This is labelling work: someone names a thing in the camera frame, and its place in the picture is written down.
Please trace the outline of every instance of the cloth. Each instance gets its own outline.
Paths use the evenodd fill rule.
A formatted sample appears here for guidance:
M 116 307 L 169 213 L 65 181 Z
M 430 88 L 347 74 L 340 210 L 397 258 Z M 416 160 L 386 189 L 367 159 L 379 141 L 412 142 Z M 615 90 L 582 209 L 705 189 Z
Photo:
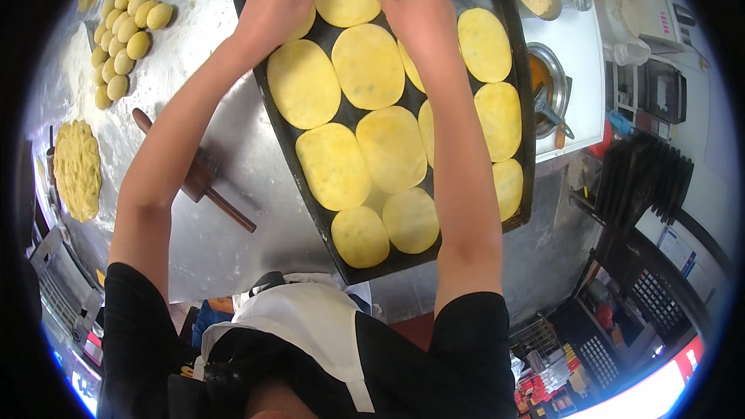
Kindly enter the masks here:
M 504 299 L 462 296 L 434 323 L 422 351 L 361 312 L 360 361 L 375 414 L 357 413 L 344 383 L 298 347 L 236 327 L 210 352 L 205 382 L 192 379 L 199 355 L 182 343 L 155 287 L 128 265 L 109 266 L 101 402 L 112 417 L 243 417 L 252 389 L 281 379 L 324 417 L 516 417 Z
M 201 348 L 202 334 L 204 331 L 207 330 L 210 325 L 218 324 L 219 322 L 227 322 L 230 319 L 232 319 L 231 313 L 216 311 L 211 308 L 209 301 L 202 301 L 202 307 L 199 310 L 197 321 L 194 322 L 194 328 L 191 329 L 191 346 Z

